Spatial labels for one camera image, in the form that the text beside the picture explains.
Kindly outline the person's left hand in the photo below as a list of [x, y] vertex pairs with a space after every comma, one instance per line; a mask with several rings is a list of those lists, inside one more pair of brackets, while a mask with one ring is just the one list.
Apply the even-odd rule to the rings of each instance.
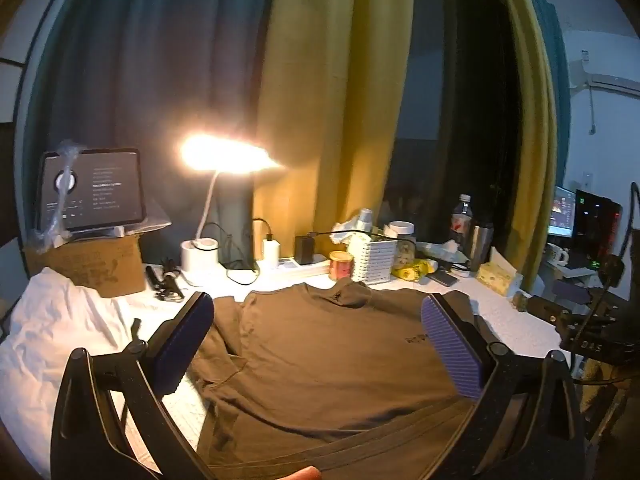
[[321, 480], [321, 472], [314, 466], [308, 466], [301, 470], [288, 474], [279, 480]]

